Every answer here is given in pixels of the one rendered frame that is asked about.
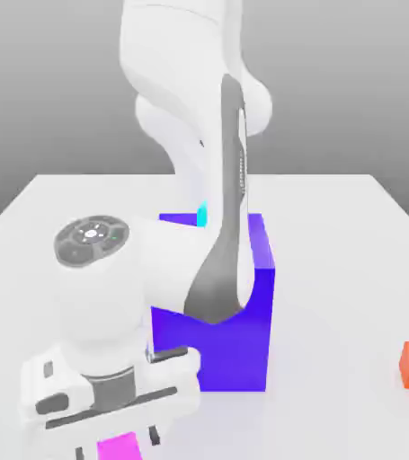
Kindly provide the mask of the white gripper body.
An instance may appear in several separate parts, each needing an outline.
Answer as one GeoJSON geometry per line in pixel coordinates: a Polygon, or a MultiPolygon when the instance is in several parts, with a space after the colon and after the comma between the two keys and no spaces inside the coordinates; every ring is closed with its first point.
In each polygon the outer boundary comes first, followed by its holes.
{"type": "Polygon", "coordinates": [[[22,366],[22,435],[28,451],[97,451],[97,442],[164,429],[200,405],[200,355],[142,354],[107,376],[83,376],[60,353],[22,366]]]}

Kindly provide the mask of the small magenta cube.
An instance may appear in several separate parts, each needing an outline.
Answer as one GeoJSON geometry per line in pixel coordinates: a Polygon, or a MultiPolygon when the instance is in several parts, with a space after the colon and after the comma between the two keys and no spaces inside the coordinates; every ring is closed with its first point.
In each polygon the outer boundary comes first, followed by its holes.
{"type": "Polygon", "coordinates": [[[98,460],[143,460],[135,432],[97,442],[98,460]]]}

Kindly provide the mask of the large blue box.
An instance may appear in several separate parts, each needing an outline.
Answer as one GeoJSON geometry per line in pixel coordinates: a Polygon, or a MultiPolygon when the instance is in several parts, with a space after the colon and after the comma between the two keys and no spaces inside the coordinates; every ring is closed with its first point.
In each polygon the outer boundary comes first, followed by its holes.
{"type": "Polygon", "coordinates": [[[249,216],[254,285],[245,309],[216,325],[153,307],[155,351],[188,346],[200,352],[203,392],[263,392],[266,389],[275,262],[261,214],[249,216]]]}

